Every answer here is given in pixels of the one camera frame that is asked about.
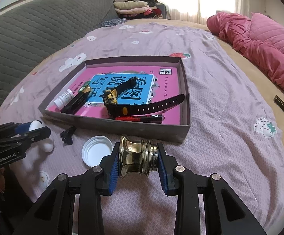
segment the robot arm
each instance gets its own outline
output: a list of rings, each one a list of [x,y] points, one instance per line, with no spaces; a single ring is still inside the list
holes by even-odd
[[[198,194],[204,197],[207,235],[266,235],[219,174],[194,174],[167,155],[162,143],[154,146],[162,189],[167,196],[178,196],[174,235],[200,235]],[[110,196],[116,188],[120,149],[120,143],[116,143],[111,155],[82,175],[59,174],[13,235],[71,235],[75,194],[80,194],[78,234],[103,235],[101,195]]]
[[[28,132],[31,122],[0,125],[0,168],[26,157],[32,143],[50,136],[50,129],[42,127]]]

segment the brand label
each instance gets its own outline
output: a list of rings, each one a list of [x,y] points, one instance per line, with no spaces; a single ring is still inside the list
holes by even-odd
[[[279,96],[275,96],[274,103],[277,104],[284,112],[284,101]]]
[[[3,157],[3,158],[0,159],[0,163],[3,162],[3,161],[8,160],[8,159],[10,159],[10,158],[13,158],[13,157],[15,157],[15,156],[16,156],[16,153],[12,153],[12,154],[10,154],[10,155],[8,155],[8,156],[5,156],[5,157]]]
[[[172,69],[165,69],[165,68],[160,69],[160,75],[171,75],[171,74],[172,74]]]
[[[85,89],[90,83],[91,83],[90,80],[89,80],[89,81],[86,81],[86,82],[82,85],[82,87],[78,90],[78,93],[80,93],[83,89]]]

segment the watch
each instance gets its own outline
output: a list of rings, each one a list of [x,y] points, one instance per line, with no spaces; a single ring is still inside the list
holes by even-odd
[[[119,95],[121,95],[124,91],[128,89],[132,89],[136,86],[137,84],[137,77],[130,78],[128,81],[110,89],[110,90],[105,90],[103,94],[103,102],[104,105],[107,107],[107,105],[117,105],[117,98]]]
[[[150,113],[155,113],[158,111],[162,111],[171,107],[174,107],[178,104],[181,104],[185,99],[184,94],[180,94],[177,96],[173,96],[171,98],[148,103],[142,105],[129,105],[129,104],[105,104],[108,114],[114,118],[117,117],[129,117],[136,115],[146,115]]]

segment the pink blanket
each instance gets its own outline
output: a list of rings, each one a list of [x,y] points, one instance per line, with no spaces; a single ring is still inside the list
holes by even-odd
[[[207,20],[209,30],[229,42],[284,90],[284,27],[263,14],[220,12]]]

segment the beige mattress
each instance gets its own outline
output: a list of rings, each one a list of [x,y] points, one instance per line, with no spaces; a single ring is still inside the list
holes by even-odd
[[[189,26],[189,27],[200,28],[200,29],[209,31],[207,26],[205,25],[200,25],[200,24],[191,23],[187,21],[179,21],[179,20],[135,19],[135,20],[130,20],[126,24],[137,25],[137,24],[147,24],[150,22],[156,22],[159,24],[173,25],[173,26]],[[221,45],[221,47],[227,52],[227,54],[231,57],[231,59],[240,67],[240,69],[248,76],[248,78],[257,86],[260,94],[263,96],[263,98],[268,103],[268,105],[270,105],[270,107],[272,108],[273,113],[276,118],[277,125],[283,132],[282,142],[284,145],[284,112],[280,109],[279,106],[277,106],[273,102],[273,99],[276,95],[278,95],[284,101],[284,92],[281,91],[279,87],[277,87],[274,83],[272,83],[270,79],[266,77],[249,60],[244,58],[240,53],[236,52],[230,44],[220,39],[218,39],[218,42]],[[283,217],[280,218],[280,221],[281,222],[283,221],[282,223],[284,223],[284,214],[283,214]]]

